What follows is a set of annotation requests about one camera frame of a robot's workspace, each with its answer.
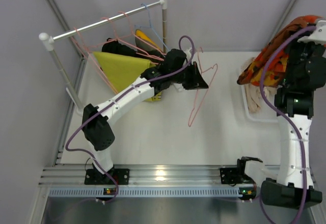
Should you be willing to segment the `pink hanger of orange trousers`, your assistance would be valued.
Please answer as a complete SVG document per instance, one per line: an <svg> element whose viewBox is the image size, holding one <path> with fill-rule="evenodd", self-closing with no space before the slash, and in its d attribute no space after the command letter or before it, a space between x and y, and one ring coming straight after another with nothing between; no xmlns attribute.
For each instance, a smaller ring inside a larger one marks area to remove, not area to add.
<svg viewBox="0 0 326 224"><path fill-rule="evenodd" d="M203 48L199 47L199 49L197 49L196 51L197 51L197 62L199 65L200 74L206 75L206 74L209 74L210 71L212 73L209 75L209 79L207 82L208 88L205 90L200 90L200 89L196 90L195 98L194 98L194 102L193 102L193 108L191 110L191 113L189 115L188 122L187 122L188 127L192 127L194 120L196 119L201 107L203 106L204 100L205 100L208 92L210 91L210 87L211 87L211 85L215 79L215 76L217 74L217 71L218 71L217 63L214 63L213 65L209 66L208 68L203 68L201 60L200 60L200 55L202 53L204 53Z"/></svg>

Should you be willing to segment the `beige trousers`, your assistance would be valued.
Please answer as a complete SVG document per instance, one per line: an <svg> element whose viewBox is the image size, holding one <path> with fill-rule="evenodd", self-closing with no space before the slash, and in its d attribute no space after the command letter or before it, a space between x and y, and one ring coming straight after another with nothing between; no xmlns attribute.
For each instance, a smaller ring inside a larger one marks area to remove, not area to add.
<svg viewBox="0 0 326 224"><path fill-rule="evenodd" d="M249 113L255 114L261 110L261 100L262 96L260 93L260 89L257 86L252 84L244 85L247 107ZM264 94L267 98L271 98L276 94L277 89L273 87L264 87Z"/></svg>

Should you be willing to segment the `pink hanger of beige trousers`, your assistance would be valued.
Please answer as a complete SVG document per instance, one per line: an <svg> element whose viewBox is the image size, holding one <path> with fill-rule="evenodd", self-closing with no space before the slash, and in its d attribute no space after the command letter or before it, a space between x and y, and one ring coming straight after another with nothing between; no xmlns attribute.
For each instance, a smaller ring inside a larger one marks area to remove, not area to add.
<svg viewBox="0 0 326 224"><path fill-rule="evenodd" d="M90 64L92 69L97 73L97 76L102 79L102 81L114 92L114 94L117 94L118 93L117 89L108 80L107 76L105 75L98 61L95 59L95 56L89 50L88 46L85 44L85 41L81 33L77 30L77 28L74 27L73 29L76 31L76 34L78 35L78 38L81 41L81 43L79 43L74 37L70 37L70 39L73 41L73 44L77 47L78 51L80 51L83 58L86 60L86 63Z"/></svg>

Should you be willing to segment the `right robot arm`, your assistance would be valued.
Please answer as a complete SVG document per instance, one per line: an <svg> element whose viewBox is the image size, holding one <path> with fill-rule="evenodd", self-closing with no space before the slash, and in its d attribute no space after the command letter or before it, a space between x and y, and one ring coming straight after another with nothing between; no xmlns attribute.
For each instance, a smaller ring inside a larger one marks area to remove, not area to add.
<svg viewBox="0 0 326 224"><path fill-rule="evenodd" d="M293 41L281 56L285 72L268 73L277 91L267 105L277 114L281 136L281 163L277 176L268 174L258 158L247 158L244 174L261 188L265 205L305 209L320 204L310 174L309 134L314 116L314 92L325 85L325 46Z"/></svg>

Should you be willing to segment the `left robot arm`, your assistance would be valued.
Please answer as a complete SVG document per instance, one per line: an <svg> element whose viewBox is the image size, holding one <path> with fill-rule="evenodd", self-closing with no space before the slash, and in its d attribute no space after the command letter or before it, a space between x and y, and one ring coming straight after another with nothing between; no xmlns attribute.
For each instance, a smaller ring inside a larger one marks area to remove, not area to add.
<svg viewBox="0 0 326 224"><path fill-rule="evenodd" d="M111 126L136 105L175 83L185 90L209 88L197 62L187 58L182 50L172 49L162 63L146 69L115 97L96 106L88 104L84 108L82 131L89 142L93 165L98 172L104 175L114 167L110 146L115 135Z"/></svg>

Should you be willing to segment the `yellow camouflage trousers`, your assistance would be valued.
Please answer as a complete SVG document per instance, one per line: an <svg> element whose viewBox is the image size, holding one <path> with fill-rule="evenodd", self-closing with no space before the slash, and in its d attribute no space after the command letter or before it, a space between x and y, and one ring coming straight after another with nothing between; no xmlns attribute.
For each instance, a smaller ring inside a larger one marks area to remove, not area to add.
<svg viewBox="0 0 326 224"><path fill-rule="evenodd" d="M165 57L166 54L161 50L161 48L140 29L136 29L134 33L134 40L138 54L146 57Z"/></svg>

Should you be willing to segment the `lime green trousers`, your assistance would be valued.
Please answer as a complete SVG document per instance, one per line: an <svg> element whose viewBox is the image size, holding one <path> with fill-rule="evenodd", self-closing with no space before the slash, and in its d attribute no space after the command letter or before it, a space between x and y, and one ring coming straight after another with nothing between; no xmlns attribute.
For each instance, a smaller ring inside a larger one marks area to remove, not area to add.
<svg viewBox="0 0 326 224"><path fill-rule="evenodd" d="M147 59L135 58L108 52L93 52L99 68L115 94L132 84L146 69L155 65Z"/></svg>

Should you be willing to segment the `black trousers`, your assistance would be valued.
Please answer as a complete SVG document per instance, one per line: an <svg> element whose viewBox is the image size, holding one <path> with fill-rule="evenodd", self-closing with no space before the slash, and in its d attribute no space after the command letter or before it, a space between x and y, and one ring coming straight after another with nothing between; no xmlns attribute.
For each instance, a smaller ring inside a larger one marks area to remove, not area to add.
<svg viewBox="0 0 326 224"><path fill-rule="evenodd" d="M138 54L137 53L137 48L132 49L128 45L121 44L118 41L108 42L110 40L112 40L112 39L108 38L107 43L105 43L102 46L102 49L101 49L102 52L119 54L119 55L134 57L134 58L148 59L148 60L150 60L151 62L154 62L154 63L161 63L163 61L163 59L165 58L165 57L164 58L146 57L144 55Z"/></svg>

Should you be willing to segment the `white plastic mesh basket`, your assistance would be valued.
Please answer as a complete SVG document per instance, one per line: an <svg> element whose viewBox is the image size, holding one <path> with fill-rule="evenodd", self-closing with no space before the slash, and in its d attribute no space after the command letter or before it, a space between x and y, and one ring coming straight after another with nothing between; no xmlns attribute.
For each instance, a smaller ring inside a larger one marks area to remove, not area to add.
<svg viewBox="0 0 326 224"><path fill-rule="evenodd" d="M240 85L244 110L249 120L257 123L277 123L276 113L262 99L259 87Z"/></svg>

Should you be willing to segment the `white metal clothes rack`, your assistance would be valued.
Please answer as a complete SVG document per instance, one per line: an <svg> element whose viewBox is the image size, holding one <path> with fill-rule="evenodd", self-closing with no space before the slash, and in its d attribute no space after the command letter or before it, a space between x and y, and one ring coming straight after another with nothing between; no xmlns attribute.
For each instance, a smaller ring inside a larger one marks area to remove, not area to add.
<svg viewBox="0 0 326 224"><path fill-rule="evenodd" d="M77 91L74 88L74 86L72 85L72 82L67 74L67 72L65 71L56 51L55 51L55 46L54 43L56 41L62 40L62 39L66 39L66 38L71 38L74 35L81 33L81 32L85 32L91 29L94 29L96 27L102 26L104 24L110 23L111 21L117 21L120 20L122 18L131 16L133 14L136 13L140 13L142 11L145 11L146 9L150 9L156 6L161 6L162 9L162 41L163 44L166 45L167 44L167 8L168 8L168 0L157 0L154 3L151 3L149 5L144 5L142 7L130 10L128 12L126 12L125 14L118 14L116 16L113 16L111 18L105 18L104 20L98 21L96 23L92 23L83 27L80 27L76 30L70 30L67 31L63 34L60 34L58 36L52 37L47 33L40 33L39 34L39 40L43 43L45 49L49 52L50 56L52 57L52 60L54 62L54 64L56 65L59 73L61 74L61 77L63 78L63 81L65 83L66 86L66 91L68 93L68 95L70 96L71 100L73 101L75 107L77 108L78 113L80 114L82 112L82 110L84 109L84 105L81 102L80 98L78 97Z"/></svg>

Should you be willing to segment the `aluminium corner frame post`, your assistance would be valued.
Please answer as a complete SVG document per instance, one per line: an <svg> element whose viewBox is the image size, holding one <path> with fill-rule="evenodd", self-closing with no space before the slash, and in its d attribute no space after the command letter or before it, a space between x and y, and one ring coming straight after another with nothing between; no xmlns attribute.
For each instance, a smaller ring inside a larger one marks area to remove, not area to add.
<svg viewBox="0 0 326 224"><path fill-rule="evenodd" d="M281 30L281 27L285 23L285 20L287 19L287 17L291 13L291 11L292 11L292 9L295 6L297 1L298 0L289 0L286 3L284 10L282 11L280 17L278 18L278 20L276 22L276 25L274 26L273 31L271 32L271 34L270 34L270 36L268 38L268 42Z"/></svg>

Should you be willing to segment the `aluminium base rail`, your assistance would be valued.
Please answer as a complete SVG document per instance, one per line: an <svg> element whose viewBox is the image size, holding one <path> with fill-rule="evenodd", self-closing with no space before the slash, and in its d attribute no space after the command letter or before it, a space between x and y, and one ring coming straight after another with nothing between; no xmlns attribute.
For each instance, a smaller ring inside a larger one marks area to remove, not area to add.
<svg viewBox="0 0 326 224"><path fill-rule="evenodd" d="M49 197L118 198L126 197L217 197L237 198L253 183L223 184L219 165L118 165L128 169L127 185L85 185L82 165L46 167L38 186Z"/></svg>

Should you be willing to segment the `left rear frame post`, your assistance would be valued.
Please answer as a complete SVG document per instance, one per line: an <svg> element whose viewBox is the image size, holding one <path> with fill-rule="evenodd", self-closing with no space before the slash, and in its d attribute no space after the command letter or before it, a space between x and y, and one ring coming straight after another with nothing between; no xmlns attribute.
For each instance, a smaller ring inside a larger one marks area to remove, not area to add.
<svg viewBox="0 0 326 224"><path fill-rule="evenodd" d="M66 21L62 11L60 10L56 0L45 0L48 6L50 7L52 13L54 14L56 20L58 21L59 25L61 26L62 30L67 32L70 30L70 26Z"/></svg>

